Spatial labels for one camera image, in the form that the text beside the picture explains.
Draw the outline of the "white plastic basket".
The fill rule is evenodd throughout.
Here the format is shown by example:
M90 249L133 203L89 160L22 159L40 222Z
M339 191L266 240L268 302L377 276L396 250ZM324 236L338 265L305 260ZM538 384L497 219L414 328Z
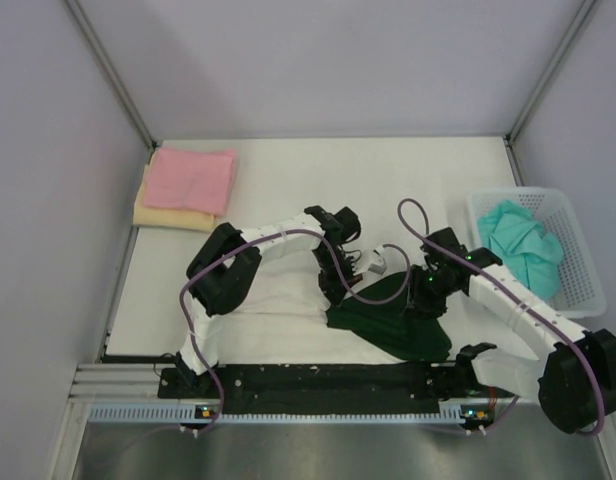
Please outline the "white plastic basket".
M564 259L558 269L561 286L547 302L572 319L603 314L607 302L597 270L574 210L562 192L539 187L495 187L470 193L467 208L473 245L483 246L477 220L505 200L529 209L563 247Z

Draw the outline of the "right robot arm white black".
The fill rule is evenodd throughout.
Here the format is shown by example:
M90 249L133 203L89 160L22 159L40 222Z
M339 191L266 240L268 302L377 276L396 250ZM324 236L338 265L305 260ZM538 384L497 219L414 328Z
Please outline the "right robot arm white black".
M461 292L482 305L533 352L513 355L493 343L463 347L454 380L475 396L495 387L539 405L567 434L598 433L616 412L616 336L591 331L555 311L486 248L468 251L451 228L423 240L425 267L413 269L411 299L435 306Z

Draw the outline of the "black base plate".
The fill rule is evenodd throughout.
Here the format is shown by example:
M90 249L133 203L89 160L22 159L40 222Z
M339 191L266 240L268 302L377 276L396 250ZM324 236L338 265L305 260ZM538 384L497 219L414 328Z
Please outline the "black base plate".
M450 399L511 398L501 389L468 379L454 363L233 364L214 369L196 386L183 383L175 366L161 373L160 399L217 400L227 414L418 414L437 413Z

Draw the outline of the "left aluminium frame post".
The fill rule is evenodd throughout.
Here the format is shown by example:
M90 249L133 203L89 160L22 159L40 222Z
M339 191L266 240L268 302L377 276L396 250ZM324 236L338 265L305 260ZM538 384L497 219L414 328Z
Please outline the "left aluminium frame post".
M100 36L90 21L86 10L82 6L82 3L77 0L62 0L61 4L73 21L79 34L82 36L95 64L101 72L104 80L111 88L115 99L117 100L130 125L133 127L142 143L149 150L152 150L157 145L157 142L150 133L145 121L137 109L135 102L131 98L131 95L125 86L118 69L106 51L106 48L104 47Z

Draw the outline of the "folded beige t shirt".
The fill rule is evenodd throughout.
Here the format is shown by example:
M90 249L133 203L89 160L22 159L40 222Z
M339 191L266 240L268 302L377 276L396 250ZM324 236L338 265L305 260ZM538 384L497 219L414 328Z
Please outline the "folded beige t shirt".
M190 231L211 232L216 224L216 217L207 213L158 209L144 204L146 177L149 165L144 167L142 180L133 205L133 224L140 227L183 229Z

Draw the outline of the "teal t shirt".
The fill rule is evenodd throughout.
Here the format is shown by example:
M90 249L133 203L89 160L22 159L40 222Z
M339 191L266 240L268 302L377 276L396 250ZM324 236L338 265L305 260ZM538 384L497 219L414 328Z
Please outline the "teal t shirt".
M532 212L509 200L477 220L479 238L529 291L544 301L559 291L564 250Z

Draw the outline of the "aluminium frame post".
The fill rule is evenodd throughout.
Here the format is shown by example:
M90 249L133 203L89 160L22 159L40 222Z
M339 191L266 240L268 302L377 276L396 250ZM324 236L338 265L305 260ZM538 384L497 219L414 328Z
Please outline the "aluminium frame post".
M79 34L82 36L95 64L101 72L104 80L111 88L115 99L117 100L130 125L133 127L142 143L149 150L152 150L157 145L157 142L150 133L145 121L137 109L135 102L131 98L131 95L125 86L118 69L106 51L106 48L104 47L100 36L90 21L86 10L82 6L82 3L77 0L62 0L61 4L73 21Z
M505 136L505 141L508 146L513 147L523 134L528 123L541 105L543 98L557 79L561 69L564 67L569 55L577 45L581 35L594 18L600 5L601 1L598 0L585 0L579 2L572 20L569 22L554 52L551 54L548 63L533 87L531 94Z

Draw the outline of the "folded pink t shirt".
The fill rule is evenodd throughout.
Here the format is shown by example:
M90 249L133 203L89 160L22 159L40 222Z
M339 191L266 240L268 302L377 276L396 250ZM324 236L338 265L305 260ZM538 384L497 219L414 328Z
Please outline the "folded pink t shirt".
M159 147L148 166L142 203L221 217L227 211L236 172L234 149L198 152Z

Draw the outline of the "white and green t shirt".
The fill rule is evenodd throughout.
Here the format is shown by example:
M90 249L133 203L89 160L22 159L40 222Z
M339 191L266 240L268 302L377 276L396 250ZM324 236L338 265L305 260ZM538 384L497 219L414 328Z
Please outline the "white and green t shirt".
M411 320L406 297L396 292L403 273L390 274L362 289L366 305L347 298L331 305L312 271L262 268L236 311L212 319L201 336L215 351L216 364L395 364L438 362L452 343L440 322Z

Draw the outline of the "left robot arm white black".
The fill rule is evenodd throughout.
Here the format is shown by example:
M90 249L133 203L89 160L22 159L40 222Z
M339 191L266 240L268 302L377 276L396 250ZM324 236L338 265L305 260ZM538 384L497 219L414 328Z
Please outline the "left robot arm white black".
M319 266L321 293L338 305L363 278L343 249L360 234L361 223L350 208L330 213L318 205L260 228L238 229L230 223L216 227L187 267L188 283L180 294L192 328L175 360L182 387L197 397L214 387L215 374L209 366L216 364L216 354L202 345L201 335L217 330L210 325L214 316L229 314L246 300L262 265L311 253Z

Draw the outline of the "right aluminium frame post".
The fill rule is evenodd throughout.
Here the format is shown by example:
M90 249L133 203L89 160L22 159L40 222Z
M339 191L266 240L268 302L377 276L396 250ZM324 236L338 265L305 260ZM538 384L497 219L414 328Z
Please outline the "right aluminium frame post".
M508 146L513 147L523 134L528 123L541 105L543 98L557 79L561 69L564 67L569 55L577 45L581 35L594 18L600 5L601 1L598 0L585 0L579 2L572 20L569 22L554 52L551 54L548 63L533 87L531 94L505 136L505 141Z

